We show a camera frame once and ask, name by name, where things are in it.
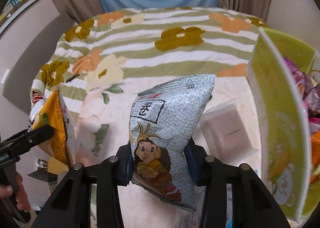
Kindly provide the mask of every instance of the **picture frame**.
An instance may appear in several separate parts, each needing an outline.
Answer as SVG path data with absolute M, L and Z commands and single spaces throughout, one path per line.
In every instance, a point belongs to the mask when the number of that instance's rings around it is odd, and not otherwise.
M 37 0 L 8 0 L 0 13 L 0 35 L 14 21 L 19 14 Z

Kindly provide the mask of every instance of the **human hand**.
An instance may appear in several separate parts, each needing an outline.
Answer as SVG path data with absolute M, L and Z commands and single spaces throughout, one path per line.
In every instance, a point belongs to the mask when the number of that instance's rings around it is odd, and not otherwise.
M 16 195 L 17 208 L 20 211 L 22 210 L 25 211 L 26 213 L 30 212 L 31 206 L 28 200 L 27 193 L 24 190 L 24 187 L 22 185 L 22 176 L 18 172 L 16 175 L 16 180 L 19 185 L 19 191 L 18 191 L 18 194 Z M 9 197 L 12 195 L 12 193 L 13 193 L 12 186 L 0 185 L 0 198 Z

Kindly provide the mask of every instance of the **light blue snack bag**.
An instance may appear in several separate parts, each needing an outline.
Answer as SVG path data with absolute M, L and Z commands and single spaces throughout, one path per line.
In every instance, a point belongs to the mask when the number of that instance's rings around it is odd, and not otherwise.
M 130 113 L 132 182 L 190 212 L 196 210 L 195 185 L 182 153 L 214 80 L 215 75 L 191 75 L 157 85 L 138 94 Z

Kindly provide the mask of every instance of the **gray headboard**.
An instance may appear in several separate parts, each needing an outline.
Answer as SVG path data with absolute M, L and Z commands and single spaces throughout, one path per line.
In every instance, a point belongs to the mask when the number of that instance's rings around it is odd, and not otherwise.
M 10 71 L 2 95 L 27 114 L 33 79 L 53 55 L 60 36 L 72 28 L 73 23 L 67 13 L 60 14 L 35 37 Z

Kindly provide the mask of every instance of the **bed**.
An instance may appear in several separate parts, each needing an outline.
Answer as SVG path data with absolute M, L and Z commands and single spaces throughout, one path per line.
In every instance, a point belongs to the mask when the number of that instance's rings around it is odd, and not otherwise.
M 258 26 L 266 25 L 255 16 L 220 8 L 122 9 L 98 15 L 65 29 L 50 61 L 39 65 L 31 91 L 47 98 L 59 87 L 76 127 L 76 161 L 88 166 L 127 143 L 132 94 L 179 76 L 214 73 L 218 78 L 207 108 L 237 98 L 250 140 L 260 149 L 245 78 Z M 193 138 L 210 153 L 198 127 Z M 259 153 L 242 162 L 259 174 Z M 125 227 L 171 227 L 174 207 L 132 184 L 120 187 L 119 195 Z M 91 206 L 94 224 L 94 200 Z

